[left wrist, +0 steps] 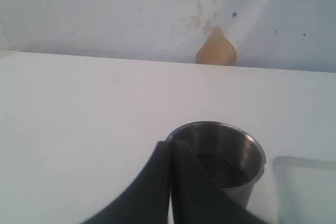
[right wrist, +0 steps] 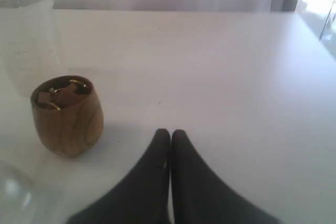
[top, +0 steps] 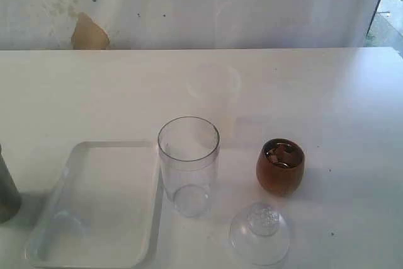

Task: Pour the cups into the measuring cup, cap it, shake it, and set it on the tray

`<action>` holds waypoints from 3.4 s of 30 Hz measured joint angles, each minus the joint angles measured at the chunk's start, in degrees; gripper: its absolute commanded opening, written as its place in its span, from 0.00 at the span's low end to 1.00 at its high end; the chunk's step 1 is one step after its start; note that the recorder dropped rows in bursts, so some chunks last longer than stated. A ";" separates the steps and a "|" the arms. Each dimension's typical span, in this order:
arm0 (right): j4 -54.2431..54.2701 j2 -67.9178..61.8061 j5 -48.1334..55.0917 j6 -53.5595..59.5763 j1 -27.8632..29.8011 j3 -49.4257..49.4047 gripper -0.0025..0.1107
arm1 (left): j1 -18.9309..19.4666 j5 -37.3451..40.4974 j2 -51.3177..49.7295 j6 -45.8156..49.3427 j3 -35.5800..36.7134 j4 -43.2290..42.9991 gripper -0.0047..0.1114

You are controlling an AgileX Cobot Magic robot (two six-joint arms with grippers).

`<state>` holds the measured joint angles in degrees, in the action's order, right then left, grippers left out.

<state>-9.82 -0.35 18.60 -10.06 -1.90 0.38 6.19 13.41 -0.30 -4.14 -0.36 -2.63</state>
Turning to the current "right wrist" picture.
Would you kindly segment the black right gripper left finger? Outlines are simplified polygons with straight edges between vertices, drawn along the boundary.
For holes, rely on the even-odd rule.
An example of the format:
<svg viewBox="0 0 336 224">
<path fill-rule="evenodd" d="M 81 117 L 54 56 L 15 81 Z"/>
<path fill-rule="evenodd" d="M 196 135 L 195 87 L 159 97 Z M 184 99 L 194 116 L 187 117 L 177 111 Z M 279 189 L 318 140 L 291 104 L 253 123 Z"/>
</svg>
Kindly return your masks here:
<svg viewBox="0 0 336 224">
<path fill-rule="evenodd" d="M 68 223 L 170 223 L 167 209 L 171 139 L 158 129 L 124 179 Z"/>
</svg>

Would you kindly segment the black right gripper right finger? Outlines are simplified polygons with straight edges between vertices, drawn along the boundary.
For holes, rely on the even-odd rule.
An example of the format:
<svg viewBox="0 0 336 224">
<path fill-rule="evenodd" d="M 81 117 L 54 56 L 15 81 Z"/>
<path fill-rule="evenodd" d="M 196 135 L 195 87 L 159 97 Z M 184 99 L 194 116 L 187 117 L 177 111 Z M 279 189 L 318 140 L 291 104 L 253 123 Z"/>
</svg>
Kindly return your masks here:
<svg viewBox="0 0 336 224">
<path fill-rule="evenodd" d="M 172 135 L 171 180 L 175 223 L 281 222 L 227 186 L 183 130 Z"/>
</svg>

